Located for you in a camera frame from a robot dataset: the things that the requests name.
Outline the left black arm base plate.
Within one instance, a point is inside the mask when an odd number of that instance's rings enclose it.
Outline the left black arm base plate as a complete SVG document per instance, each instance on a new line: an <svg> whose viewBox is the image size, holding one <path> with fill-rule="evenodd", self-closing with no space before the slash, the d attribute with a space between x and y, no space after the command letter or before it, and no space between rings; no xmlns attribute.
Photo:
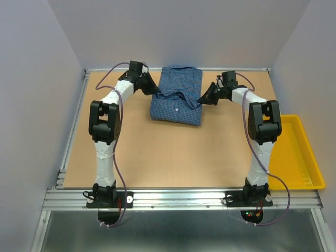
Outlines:
<svg viewBox="0 0 336 252"><path fill-rule="evenodd" d="M117 196L114 202L102 203L94 198L93 192L84 191L83 195L86 198L86 208L88 209L99 209L99 208L132 208L134 193L132 191L127 191L127 197L125 197L124 191L117 191Z"/></svg>

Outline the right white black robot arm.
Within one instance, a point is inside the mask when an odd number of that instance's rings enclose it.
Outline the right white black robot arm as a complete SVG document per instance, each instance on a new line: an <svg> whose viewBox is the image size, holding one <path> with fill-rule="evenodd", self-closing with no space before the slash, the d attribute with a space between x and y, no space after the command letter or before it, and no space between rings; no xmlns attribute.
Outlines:
<svg viewBox="0 0 336 252"><path fill-rule="evenodd" d="M224 203L228 207L271 206L269 162L274 144L282 133L279 103L257 96L255 87L240 85L237 76L235 71L222 72L198 99L198 103L206 105L216 105L220 99L227 99L242 108L244 132L252 152L251 163L242 190L226 192Z"/></svg>

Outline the yellow plastic tray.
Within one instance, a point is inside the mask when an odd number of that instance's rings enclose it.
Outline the yellow plastic tray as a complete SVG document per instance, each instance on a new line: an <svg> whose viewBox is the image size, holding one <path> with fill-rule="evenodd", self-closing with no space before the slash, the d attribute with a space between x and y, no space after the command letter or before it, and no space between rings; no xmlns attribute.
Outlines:
<svg viewBox="0 0 336 252"><path fill-rule="evenodd" d="M271 153L269 172L282 179L269 178L272 191L323 190L325 181L298 115L281 116L282 133Z"/></svg>

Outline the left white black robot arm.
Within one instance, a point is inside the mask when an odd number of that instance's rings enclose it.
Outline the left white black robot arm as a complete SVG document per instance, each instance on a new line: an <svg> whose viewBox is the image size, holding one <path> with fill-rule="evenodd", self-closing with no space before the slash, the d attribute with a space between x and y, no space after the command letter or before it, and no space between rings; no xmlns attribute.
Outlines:
<svg viewBox="0 0 336 252"><path fill-rule="evenodd" d="M149 96L160 92L146 64L130 61L114 87L103 85L103 77L96 90L109 88L110 92L90 104L89 134L96 148L97 172L91 192L84 192L88 208L112 208L120 205L114 174L116 143L121 133L123 104L136 91Z"/></svg>

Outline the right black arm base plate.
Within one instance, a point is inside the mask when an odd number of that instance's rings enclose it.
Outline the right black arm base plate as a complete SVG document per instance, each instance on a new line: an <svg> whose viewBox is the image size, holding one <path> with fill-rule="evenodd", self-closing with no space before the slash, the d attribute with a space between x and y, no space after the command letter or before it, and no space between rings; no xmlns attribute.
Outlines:
<svg viewBox="0 0 336 252"><path fill-rule="evenodd" d="M226 191L222 203L227 207L271 207L273 201L266 201L263 196L247 196L243 191Z"/></svg>

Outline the blue plaid long sleeve shirt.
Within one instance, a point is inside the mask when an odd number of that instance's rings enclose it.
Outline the blue plaid long sleeve shirt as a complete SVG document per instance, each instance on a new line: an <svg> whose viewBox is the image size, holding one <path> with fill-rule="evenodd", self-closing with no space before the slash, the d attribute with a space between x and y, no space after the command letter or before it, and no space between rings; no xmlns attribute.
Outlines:
<svg viewBox="0 0 336 252"><path fill-rule="evenodd" d="M193 126L201 125L203 71L191 66L171 65L161 71L160 92L152 96L152 120L170 121Z"/></svg>

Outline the aluminium front rail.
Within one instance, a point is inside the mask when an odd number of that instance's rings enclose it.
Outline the aluminium front rail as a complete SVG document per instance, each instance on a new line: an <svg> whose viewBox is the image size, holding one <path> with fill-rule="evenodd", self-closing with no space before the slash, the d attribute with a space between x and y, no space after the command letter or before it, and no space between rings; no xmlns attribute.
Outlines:
<svg viewBox="0 0 336 252"><path fill-rule="evenodd" d="M129 211L179 211L179 210L231 210L223 198L227 188L206 189L132 189L133 206ZM318 191L294 191L290 193L290 209L322 209ZM48 190L44 211L88 211L87 199L82 190Z"/></svg>

